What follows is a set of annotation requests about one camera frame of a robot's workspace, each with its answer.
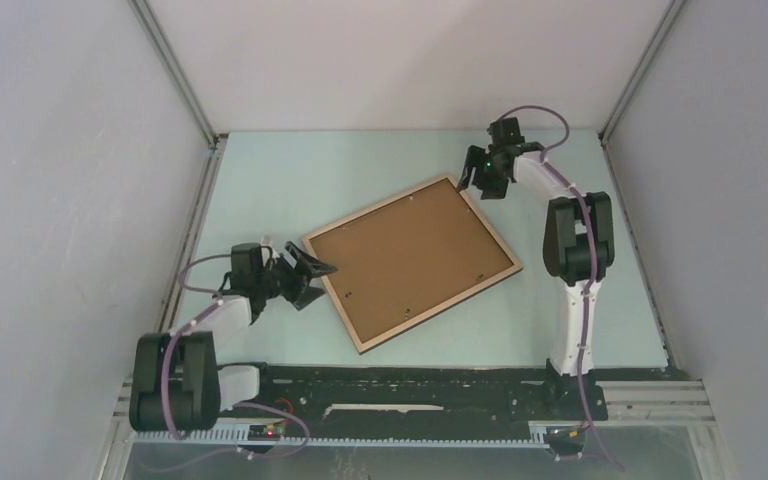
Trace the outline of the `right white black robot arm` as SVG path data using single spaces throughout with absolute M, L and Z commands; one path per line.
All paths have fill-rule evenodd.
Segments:
M 597 294 L 615 259 L 611 198 L 581 192 L 549 162 L 547 147 L 525 139 L 517 119 L 497 119 L 488 134 L 487 146 L 467 149 L 456 188 L 474 187 L 481 199 L 497 200 L 517 184 L 546 200 L 543 264 L 562 294 L 549 364 L 560 376 L 583 377 L 593 369 Z

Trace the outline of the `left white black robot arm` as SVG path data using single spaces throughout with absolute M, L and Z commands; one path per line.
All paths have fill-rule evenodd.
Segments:
M 223 258 L 229 269 L 219 287 L 202 290 L 210 297 L 207 307 L 167 333 L 138 340 L 128 409 L 134 430 L 181 439 L 212 428 L 237 404 L 252 416 L 271 412 L 276 390 L 259 370 L 222 367 L 218 353 L 251 329 L 269 301 L 283 299 L 302 310 L 325 293 L 314 280 L 338 270 L 292 242 L 282 253 L 268 242 L 238 244 Z

